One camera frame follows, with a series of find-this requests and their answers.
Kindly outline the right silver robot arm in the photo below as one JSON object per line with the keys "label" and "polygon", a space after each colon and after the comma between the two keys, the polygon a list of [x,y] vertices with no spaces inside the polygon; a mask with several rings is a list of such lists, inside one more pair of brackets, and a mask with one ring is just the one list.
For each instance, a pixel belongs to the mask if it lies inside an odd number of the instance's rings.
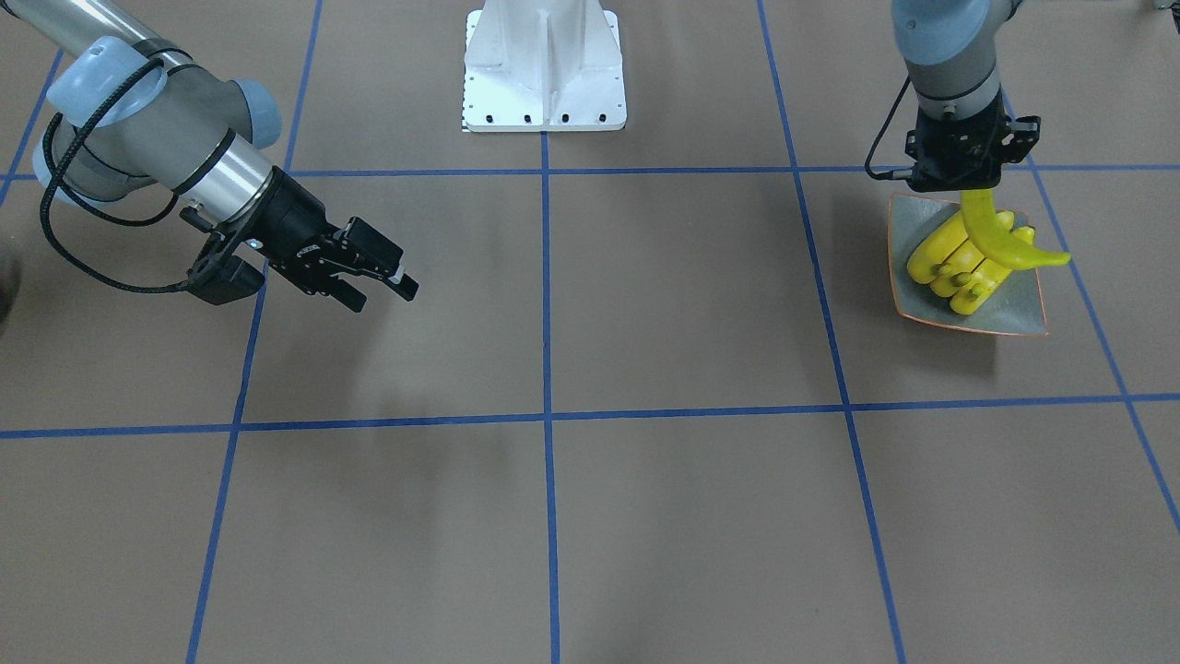
{"label": "right silver robot arm", "polygon": [[400,245],[358,216],[332,224],[322,202],[266,156],[282,119],[263,85],[211,75],[113,1],[5,1],[4,11],[73,58],[47,91],[55,117],[34,152],[42,236],[68,264],[114,289],[150,292],[71,254],[51,210],[68,200],[118,226],[151,226],[157,216],[122,219],[105,208],[158,184],[171,193],[164,213],[181,213],[206,239],[185,277],[157,294],[185,291],[210,305],[253,297],[266,277],[237,255],[248,245],[300,291],[353,313],[366,297],[346,276],[417,298]]}

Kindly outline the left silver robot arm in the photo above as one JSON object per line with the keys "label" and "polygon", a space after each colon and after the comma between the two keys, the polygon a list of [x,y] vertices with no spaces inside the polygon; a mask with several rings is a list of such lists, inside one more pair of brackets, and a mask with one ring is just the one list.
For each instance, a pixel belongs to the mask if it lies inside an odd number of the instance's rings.
{"label": "left silver robot arm", "polygon": [[914,192],[961,192],[999,184],[1015,162],[999,87],[996,34],[1020,1],[893,1],[896,45],[918,101],[905,152]]}

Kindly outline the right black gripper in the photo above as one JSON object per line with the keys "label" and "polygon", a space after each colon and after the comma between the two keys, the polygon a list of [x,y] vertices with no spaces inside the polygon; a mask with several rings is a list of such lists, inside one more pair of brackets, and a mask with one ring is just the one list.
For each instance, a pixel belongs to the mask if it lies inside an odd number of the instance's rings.
{"label": "right black gripper", "polygon": [[419,284],[402,265],[404,249],[362,218],[340,228],[327,218],[324,203],[275,165],[254,208],[250,239],[278,276],[308,295],[336,300],[361,313],[367,295],[337,277],[342,272],[378,280],[405,302],[417,300]]}

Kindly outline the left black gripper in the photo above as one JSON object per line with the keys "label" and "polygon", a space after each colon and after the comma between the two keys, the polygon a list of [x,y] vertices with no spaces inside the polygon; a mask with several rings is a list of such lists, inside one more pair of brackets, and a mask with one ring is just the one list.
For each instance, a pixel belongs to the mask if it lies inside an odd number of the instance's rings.
{"label": "left black gripper", "polygon": [[914,121],[914,191],[961,192],[999,184],[997,147],[1007,132],[1002,101],[990,101],[966,119],[935,119],[918,111]]}

